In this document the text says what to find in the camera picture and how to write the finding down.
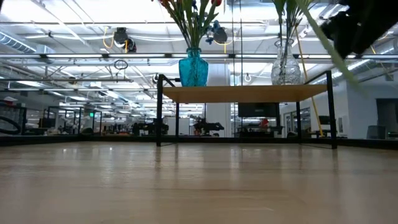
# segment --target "clear glass vase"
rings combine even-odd
[[[271,80],[273,85],[299,85],[304,83],[299,63],[292,54],[293,40],[288,42],[284,39],[282,43],[277,41],[278,57],[272,66]]]
[[[182,86],[206,86],[209,64],[200,58],[200,48],[188,48],[188,58],[178,63]]]

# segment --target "wooden tabletop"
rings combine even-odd
[[[163,94],[179,103],[298,102],[326,91],[326,85],[165,87]]]

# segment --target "ceiling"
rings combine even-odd
[[[0,14],[0,32],[15,37],[33,48],[45,45],[58,54],[105,54],[124,53],[123,49],[113,45],[112,33],[117,27],[126,27],[129,36],[137,45],[137,53],[164,54],[185,53],[186,43],[167,11],[157,1],[151,0],[5,0]],[[332,14],[336,10],[330,1],[319,1],[311,9],[311,15],[317,19],[319,15]],[[203,54],[276,54],[275,42],[279,33],[277,14],[271,0],[227,0],[216,8],[219,13],[216,18],[228,35],[228,45],[213,43],[209,45],[205,38],[200,47]],[[302,37],[300,42],[305,54],[326,54],[312,28],[304,18],[298,27]],[[393,29],[383,41],[394,37]],[[293,53],[298,54],[299,48],[294,44]],[[20,54],[8,46],[0,44],[2,54]],[[153,88],[152,79],[156,73],[163,73],[168,77],[178,77],[177,58],[142,58],[129,59],[129,67],[119,71],[115,69],[113,59],[108,60],[68,60],[56,59],[52,64],[45,64],[35,60],[9,59],[10,63],[29,72],[18,71],[2,73],[2,77],[44,77],[51,78],[85,77],[91,79],[110,79],[127,77],[133,82],[101,82],[102,88]],[[242,61],[240,60],[207,60],[209,63],[226,63],[231,77],[250,75],[252,79],[243,85],[270,85],[272,62],[270,61]],[[308,74],[316,75],[321,69],[331,68],[331,62],[308,62]],[[86,88],[90,83],[78,83],[71,86],[67,82],[51,82],[46,85],[57,88]],[[120,92],[119,96],[135,103],[154,103],[155,100],[147,93]],[[85,96],[87,101],[104,101],[95,94]],[[108,102],[121,102],[107,96]]]

